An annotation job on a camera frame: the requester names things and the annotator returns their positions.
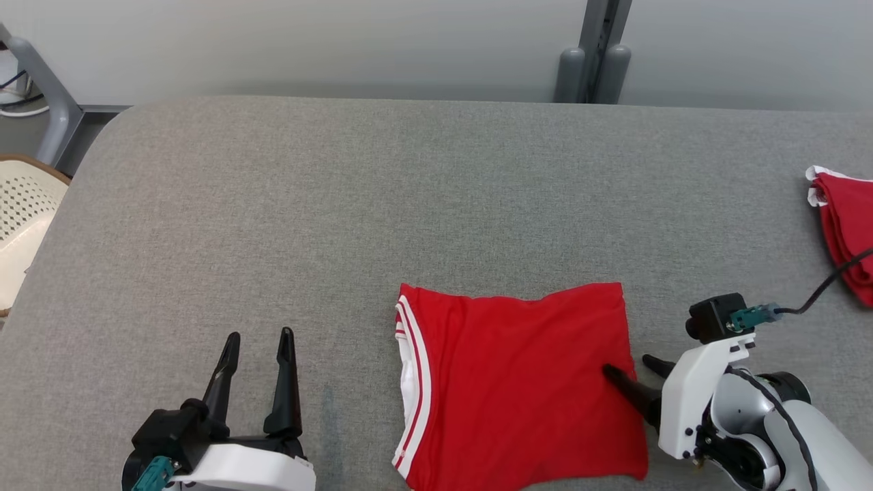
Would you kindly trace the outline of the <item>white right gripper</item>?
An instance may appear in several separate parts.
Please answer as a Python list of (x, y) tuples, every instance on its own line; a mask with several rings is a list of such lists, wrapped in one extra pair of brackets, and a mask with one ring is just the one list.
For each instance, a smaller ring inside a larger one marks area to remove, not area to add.
[(639, 383), (626, 371), (603, 366), (608, 382), (659, 431), (658, 447), (674, 459), (685, 459), (696, 447), (696, 426), (710, 404), (720, 377), (734, 361), (748, 357), (748, 344), (755, 333), (729, 338), (689, 349), (679, 360), (666, 361), (642, 355), (643, 365), (665, 380), (662, 390)]

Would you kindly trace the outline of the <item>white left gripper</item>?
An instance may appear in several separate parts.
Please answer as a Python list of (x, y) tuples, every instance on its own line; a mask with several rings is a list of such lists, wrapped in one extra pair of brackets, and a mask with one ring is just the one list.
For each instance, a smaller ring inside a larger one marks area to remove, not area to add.
[[(203, 398), (210, 420), (223, 426), (240, 343), (240, 333), (228, 335)], [(290, 327), (281, 330), (276, 361), (272, 410), (264, 421), (264, 433), (270, 436), (206, 438), (196, 466), (171, 478), (171, 491), (315, 491), (314, 465), (299, 440), (302, 417)]]

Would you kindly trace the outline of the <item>red shirt with striped trim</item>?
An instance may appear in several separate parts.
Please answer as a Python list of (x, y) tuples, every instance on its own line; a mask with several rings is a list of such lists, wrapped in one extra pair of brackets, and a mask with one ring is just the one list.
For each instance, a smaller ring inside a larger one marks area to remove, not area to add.
[(395, 324), (404, 428), (392, 464), (412, 491), (646, 477), (645, 424), (602, 371), (634, 372), (620, 283), (541, 299), (402, 284)]

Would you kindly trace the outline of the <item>red shorts with white stripe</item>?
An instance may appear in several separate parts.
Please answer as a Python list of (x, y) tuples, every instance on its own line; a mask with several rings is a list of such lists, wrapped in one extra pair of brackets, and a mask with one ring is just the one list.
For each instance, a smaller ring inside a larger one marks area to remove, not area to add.
[[(821, 166), (805, 171), (810, 181), (808, 202), (818, 209), (827, 251), (843, 265), (873, 250), (873, 179), (858, 179)], [(873, 254), (843, 274), (861, 305), (873, 308)]]

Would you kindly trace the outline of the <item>cream perforated laundry basket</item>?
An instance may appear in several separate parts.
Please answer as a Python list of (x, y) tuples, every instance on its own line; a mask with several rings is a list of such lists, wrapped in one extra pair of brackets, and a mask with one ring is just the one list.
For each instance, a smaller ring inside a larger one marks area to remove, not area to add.
[(71, 178), (19, 153), (0, 153), (0, 321), (12, 310)]

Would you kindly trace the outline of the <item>dark grey vertical column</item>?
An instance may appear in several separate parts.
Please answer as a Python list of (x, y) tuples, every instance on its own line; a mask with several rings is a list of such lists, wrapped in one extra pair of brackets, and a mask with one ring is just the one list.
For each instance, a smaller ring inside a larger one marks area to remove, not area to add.
[(632, 0), (587, 0), (579, 47), (585, 50), (584, 81), (580, 103), (594, 104), (603, 55), (608, 47), (623, 44), (623, 32)]

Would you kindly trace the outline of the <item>grey cylindrical post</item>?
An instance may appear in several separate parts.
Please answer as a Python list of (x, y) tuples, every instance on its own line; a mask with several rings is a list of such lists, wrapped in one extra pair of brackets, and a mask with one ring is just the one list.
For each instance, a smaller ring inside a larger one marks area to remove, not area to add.
[(608, 47), (603, 55), (593, 102), (596, 104), (619, 102), (630, 59), (631, 50), (624, 44)]
[(552, 102), (577, 104), (584, 82), (586, 55), (579, 46), (565, 49), (559, 56)]

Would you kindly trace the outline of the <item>grey metal frame leg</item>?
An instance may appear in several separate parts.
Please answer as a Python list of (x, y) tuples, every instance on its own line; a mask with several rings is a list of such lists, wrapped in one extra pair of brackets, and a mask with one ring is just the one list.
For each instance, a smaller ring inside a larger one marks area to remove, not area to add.
[(72, 176), (103, 127), (127, 106), (78, 105), (32, 44), (0, 23), (0, 42), (35, 81), (48, 104), (48, 125), (35, 158)]

